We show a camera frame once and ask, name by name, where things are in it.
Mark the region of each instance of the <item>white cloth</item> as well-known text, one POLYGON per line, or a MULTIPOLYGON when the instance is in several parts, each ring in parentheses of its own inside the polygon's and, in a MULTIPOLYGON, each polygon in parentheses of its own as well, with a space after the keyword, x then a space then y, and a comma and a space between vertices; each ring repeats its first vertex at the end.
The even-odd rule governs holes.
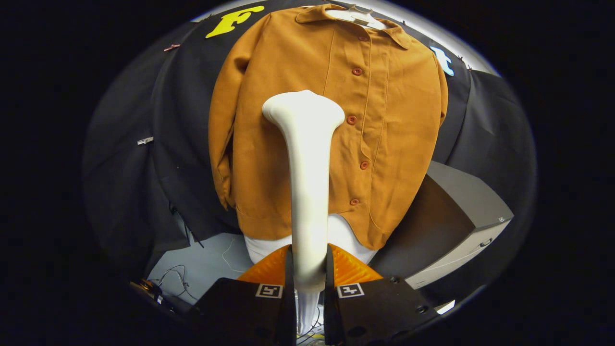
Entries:
MULTIPOLYGON (((341 247, 365 264, 369 263, 378 251, 369 250, 361 245, 346 219, 339 214, 329 215, 327 234, 328 243, 341 247)), ((255 239, 245 235, 244 237, 248 254, 254 263, 257 263, 280 247, 292 243, 292 235, 276 240, 255 239)))

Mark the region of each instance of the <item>orange gripper pad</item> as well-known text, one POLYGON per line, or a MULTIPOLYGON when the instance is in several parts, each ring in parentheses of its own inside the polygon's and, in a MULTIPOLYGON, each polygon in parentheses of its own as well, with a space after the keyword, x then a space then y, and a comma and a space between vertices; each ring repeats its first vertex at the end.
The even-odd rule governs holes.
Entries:
POLYGON ((364 283, 383 278, 374 269, 341 247, 331 243, 329 245, 333 252, 333 282, 335 286, 364 283))
POLYGON ((284 285, 288 247, 289 245, 285 245, 270 253, 241 274, 237 280, 256 284, 284 285))

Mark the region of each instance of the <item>jacket collar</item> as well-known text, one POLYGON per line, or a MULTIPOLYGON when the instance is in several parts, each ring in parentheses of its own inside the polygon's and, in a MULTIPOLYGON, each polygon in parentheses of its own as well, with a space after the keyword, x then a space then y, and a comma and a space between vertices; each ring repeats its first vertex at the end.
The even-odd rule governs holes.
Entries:
MULTIPOLYGON (((314 7, 308 7, 297 15, 296 21, 298 23, 309 23, 315 22, 317 20, 339 20, 338 18, 335 18, 330 14, 326 13, 325 10, 327 9, 346 10, 347 8, 336 4, 324 4, 314 7)), ((393 41, 395 41, 398 45, 402 46, 404 49, 410 48, 412 44, 412 39, 410 38, 410 35, 406 34, 406 32, 399 24, 386 19, 376 18, 376 20, 386 24, 389 27, 388 29, 380 31, 387 33, 393 39, 393 41)))

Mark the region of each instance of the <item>yellow letter f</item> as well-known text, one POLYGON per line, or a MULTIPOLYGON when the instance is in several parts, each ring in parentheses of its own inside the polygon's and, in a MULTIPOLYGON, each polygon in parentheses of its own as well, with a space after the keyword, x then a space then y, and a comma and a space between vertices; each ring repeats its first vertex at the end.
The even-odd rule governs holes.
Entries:
POLYGON ((211 33, 207 34, 205 38, 210 38, 219 34, 226 34, 228 32, 231 32, 235 30, 235 27, 232 25, 233 23, 241 24, 245 22, 248 18, 250 18, 251 12, 260 12, 264 9, 264 6, 256 6, 249 9, 226 14, 222 16, 220 24, 218 24, 218 26, 216 26, 216 28, 211 33))

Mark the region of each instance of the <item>screw hole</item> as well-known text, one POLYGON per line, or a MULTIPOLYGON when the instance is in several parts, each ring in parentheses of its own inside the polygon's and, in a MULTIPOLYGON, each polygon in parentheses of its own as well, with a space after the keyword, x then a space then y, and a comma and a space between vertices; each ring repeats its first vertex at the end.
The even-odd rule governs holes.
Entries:
POLYGON ((420 306, 420 307, 416 308, 416 313, 422 315, 423 313, 427 312, 427 309, 428 309, 428 307, 420 306))

